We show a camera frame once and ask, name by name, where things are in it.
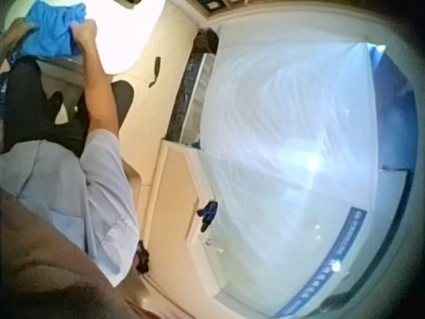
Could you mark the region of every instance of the shirt sleeve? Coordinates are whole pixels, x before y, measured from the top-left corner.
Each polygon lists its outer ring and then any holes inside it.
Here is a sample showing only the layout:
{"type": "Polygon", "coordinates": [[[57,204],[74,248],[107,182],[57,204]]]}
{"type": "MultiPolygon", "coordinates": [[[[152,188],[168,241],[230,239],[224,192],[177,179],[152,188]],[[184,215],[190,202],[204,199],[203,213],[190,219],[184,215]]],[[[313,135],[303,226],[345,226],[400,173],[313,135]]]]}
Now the shirt sleeve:
{"type": "Polygon", "coordinates": [[[107,130],[90,132],[80,165],[88,192],[88,253],[117,286],[133,262],[139,227],[115,135],[107,130]]]}

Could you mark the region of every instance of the light blue shirt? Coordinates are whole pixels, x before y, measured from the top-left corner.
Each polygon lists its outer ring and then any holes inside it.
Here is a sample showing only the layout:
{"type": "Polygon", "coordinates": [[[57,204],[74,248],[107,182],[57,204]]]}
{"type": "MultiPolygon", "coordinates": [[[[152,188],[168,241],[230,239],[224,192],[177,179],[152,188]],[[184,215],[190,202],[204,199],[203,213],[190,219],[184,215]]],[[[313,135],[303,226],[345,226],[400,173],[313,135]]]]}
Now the light blue shirt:
{"type": "Polygon", "coordinates": [[[0,169],[2,189],[86,251],[112,286],[124,279],[139,227],[115,135],[90,132],[80,159],[44,140],[19,143],[0,169]]]}

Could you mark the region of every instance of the plastic sheet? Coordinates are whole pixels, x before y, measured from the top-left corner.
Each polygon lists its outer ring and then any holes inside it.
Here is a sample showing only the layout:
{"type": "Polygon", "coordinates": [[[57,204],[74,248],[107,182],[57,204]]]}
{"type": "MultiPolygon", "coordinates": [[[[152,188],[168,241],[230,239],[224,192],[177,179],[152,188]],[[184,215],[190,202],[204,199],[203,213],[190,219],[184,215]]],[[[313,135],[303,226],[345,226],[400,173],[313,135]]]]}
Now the plastic sheet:
{"type": "Polygon", "coordinates": [[[377,117],[366,43],[225,27],[201,120],[206,153],[370,210],[377,117]]]}
{"type": "Polygon", "coordinates": [[[377,192],[367,44],[287,27],[223,27],[201,119],[201,159],[219,204],[205,250],[222,289],[267,316],[299,310],[285,307],[326,263],[353,207],[371,212],[377,192]]]}

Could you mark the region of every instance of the hand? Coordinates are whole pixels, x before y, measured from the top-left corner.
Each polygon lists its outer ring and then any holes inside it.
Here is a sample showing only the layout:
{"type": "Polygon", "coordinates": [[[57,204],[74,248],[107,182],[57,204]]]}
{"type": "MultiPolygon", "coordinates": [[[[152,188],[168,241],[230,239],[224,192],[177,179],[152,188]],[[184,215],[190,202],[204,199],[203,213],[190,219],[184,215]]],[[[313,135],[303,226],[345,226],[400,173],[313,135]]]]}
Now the hand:
{"type": "Polygon", "coordinates": [[[15,47],[27,33],[33,31],[37,27],[38,26],[33,22],[25,22],[24,18],[18,18],[14,20],[7,29],[5,33],[5,42],[15,47]]]}
{"type": "Polygon", "coordinates": [[[88,45],[96,44],[98,27],[95,20],[87,19],[84,23],[73,21],[71,22],[71,31],[75,42],[81,49],[85,49],[88,45]]]}

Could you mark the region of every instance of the blue towel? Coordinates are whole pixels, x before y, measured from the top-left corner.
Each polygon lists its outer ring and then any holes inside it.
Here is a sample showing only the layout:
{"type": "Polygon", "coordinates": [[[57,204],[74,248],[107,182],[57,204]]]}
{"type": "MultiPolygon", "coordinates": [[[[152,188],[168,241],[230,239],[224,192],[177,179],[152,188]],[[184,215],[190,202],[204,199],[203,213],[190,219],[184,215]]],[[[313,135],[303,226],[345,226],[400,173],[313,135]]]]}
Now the blue towel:
{"type": "Polygon", "coordinates": [[[84,22],[86,6],[81,3],[71,7],[52,7],[36,1],[31,7],[26,22],[34,22],[39,27],[22,43],[22,55],[35,56],[74,56],[80,50],[70,30],[72,21],[84,22]]]}

